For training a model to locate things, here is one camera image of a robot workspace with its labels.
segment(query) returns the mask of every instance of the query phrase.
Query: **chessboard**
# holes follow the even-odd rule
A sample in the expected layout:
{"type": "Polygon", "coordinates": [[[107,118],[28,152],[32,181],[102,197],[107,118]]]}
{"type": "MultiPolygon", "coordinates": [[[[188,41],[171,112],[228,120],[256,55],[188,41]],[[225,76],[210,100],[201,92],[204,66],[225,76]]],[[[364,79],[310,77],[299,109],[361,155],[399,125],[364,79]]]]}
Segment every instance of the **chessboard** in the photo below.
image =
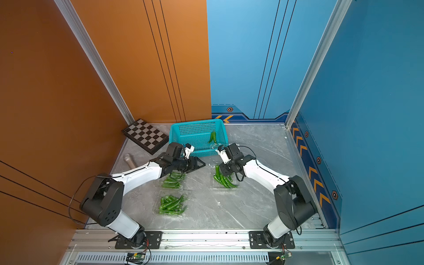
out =
{"type": "Polygon", "coordinates": [[[138,144],[151,155],[157,152],[169,140],[169,137],[166,134],[142,119],[137,120],[127,128],[123,129],[122,132],[131,141],[138,144]]]}

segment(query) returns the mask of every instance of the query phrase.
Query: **vent grille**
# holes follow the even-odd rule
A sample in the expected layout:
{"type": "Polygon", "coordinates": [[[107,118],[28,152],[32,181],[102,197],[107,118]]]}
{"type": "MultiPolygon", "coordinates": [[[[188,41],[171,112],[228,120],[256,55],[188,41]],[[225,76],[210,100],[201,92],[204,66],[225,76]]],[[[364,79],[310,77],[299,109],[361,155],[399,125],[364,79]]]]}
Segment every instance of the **vent grille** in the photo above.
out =
{"type": "MultiPolygon", "coordinates": [[[[124,264],[126,253],[80,252],[76,264],[124,264]]],[[[267,252],[152,252],[149,263],[269,262],[267,252]]]]}
{"type": "Polygon", "coordinates": [[[184,253],[184,252],[176,252],[176,253],[152,253],[152,258],[150,262],[153,263],[163,263],[163,262],[269,262],[268,254],[262,252],[254,252],[254,253],[239,253],[239,252],[204,252],[204,253],[184,253]]]}
{"type": "Polygon", "coordinates": [[[77,263],[109,263],[109,264],[123,264],[125,260],[125,253],[111,253],[111,252],[80,252],[76,259],[77,263]]]}

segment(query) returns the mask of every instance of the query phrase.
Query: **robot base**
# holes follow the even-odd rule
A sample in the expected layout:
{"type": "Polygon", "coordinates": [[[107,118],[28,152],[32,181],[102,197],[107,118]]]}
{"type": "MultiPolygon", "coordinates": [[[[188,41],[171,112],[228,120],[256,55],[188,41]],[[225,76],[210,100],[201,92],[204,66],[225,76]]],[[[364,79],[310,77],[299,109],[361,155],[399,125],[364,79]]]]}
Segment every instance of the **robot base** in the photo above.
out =
{"type": "Polygon", "coordinates": [[[162,239],[161,231],[150,231],[144,232],[144,228],[140,228],[137,233],[131,239],[126,238],[125,236],[118,234],[112,239],[109,239],[108,242],[116,241],[115,249],[139,249],[146,248],[144,242],[146,239],[149,240],[150,249],[159,249],[160,242],[162,239]]]}
{"type": "Polygon", "coordinates": [[[293,249],[295,248],[293,235],[291,232],[284,234],[281,238],[277,239],[274,245],[269,246],[264,238],[264,233],[266,231],[249,231],[249,240],[250,240],[250,248],[251,249],[260,249],[260,248],[279,248],[281,244],[284,244],[284,248],[293,249]]]}

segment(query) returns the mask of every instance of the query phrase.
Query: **marble surface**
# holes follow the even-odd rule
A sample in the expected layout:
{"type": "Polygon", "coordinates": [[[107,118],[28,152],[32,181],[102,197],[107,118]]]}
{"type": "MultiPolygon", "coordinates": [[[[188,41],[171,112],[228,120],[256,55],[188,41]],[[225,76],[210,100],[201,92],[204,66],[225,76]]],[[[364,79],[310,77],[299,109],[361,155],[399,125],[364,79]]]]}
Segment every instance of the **marble surface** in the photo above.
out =
{"type": "MultiPolygon", "coordinates": [[[[159,130],[169,134],[169,125],[156,125],[159,130]]],[[[287,176],[296,175],[283,129],[280,125],[227,125],[229,143],[250,147],[258,160],[267,167],[287,176]]],[[[132,155],[136,166],[145,164],[166,150],[163,146],[154,155],[128,141],[123,154],[132,155]]],[[[247,148],[240,148],[244,154],[252,154],[247,148]]],[[[170,218],[153,213],[160,187],[155,181],[135,188],[123,198],[122,210],[148,229],[262,229],[277,216],[273,193],[256,181],[245,178],[238,189],[211,189],[210,165],[220,163],[220,157],[201,157],[206,163],[204,168],[189,173],[185,189],[190,191],[189,207],[184,218],[170,218]]],[[[129,170],[123,155],[112,173],[129,170]]],[[[303,228],[315,228],[309,220],[303,228]]],[[[90,229],[101,228],[90,225],[90,229]]]]}

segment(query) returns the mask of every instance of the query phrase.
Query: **black mounting plate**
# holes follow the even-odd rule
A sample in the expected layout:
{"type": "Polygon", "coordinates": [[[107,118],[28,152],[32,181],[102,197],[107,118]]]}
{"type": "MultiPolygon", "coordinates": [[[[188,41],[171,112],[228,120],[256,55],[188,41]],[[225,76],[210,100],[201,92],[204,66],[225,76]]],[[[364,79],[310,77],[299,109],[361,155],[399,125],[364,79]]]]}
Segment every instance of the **black mounting plate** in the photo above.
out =
{"type": "MultiPolygon", "coordinates": [[[[144,231],[146,233],[146,238],[149,239],[149,248],[150,249],[159,249],[160,242],[162,239],[162,231],[144,231]]],[[[115,249],[131,249],[132,247],[125,240],[126,238],[119,235],[116,240],[115,249]]]]}
{"type": "MultiPolygon", "coordinates": [[[[249,240],[250,240],[250,248],[259,249],[259,248],[270,248],[266,245],[264,241],[264,231],[249,231],[249,240]]],[[[283,239],[284,247],[287,249],[295,248],[293,235],[291,232],[288,232],[284,235],[283,239]]]]}

